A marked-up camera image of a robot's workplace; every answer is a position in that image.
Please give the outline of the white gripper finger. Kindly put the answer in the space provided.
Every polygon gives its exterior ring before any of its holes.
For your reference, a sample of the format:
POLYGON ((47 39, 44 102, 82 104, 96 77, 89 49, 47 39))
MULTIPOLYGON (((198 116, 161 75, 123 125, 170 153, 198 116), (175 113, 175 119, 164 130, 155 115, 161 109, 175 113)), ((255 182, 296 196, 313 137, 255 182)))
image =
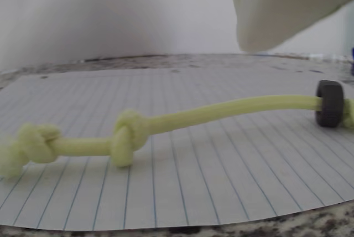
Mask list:
POLYGON ((273 49, 353 0, 233 0, 238 45, 273 49))

